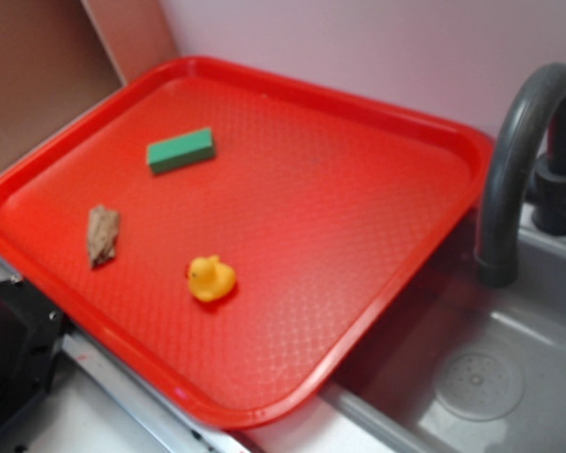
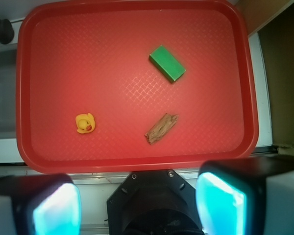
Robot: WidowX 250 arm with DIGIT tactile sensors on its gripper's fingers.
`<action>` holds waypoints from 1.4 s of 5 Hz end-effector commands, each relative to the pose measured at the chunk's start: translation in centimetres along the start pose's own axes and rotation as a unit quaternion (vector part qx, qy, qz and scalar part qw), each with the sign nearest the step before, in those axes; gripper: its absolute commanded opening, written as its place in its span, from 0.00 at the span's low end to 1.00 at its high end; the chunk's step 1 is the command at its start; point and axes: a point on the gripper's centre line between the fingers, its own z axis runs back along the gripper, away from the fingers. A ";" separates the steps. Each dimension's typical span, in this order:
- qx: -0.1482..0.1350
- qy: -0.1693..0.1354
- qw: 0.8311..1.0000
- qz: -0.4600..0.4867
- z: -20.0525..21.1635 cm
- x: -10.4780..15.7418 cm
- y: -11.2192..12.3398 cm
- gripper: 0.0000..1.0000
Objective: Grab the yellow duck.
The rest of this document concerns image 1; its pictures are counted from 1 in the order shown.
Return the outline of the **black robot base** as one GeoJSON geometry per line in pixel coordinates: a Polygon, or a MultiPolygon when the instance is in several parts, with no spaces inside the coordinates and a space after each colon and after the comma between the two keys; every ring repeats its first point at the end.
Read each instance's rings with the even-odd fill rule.
{"type": "Polygon", "coordinates": [[[64,324],[31,283],[0,282],[0,424],[48,392],[64,324]]]}

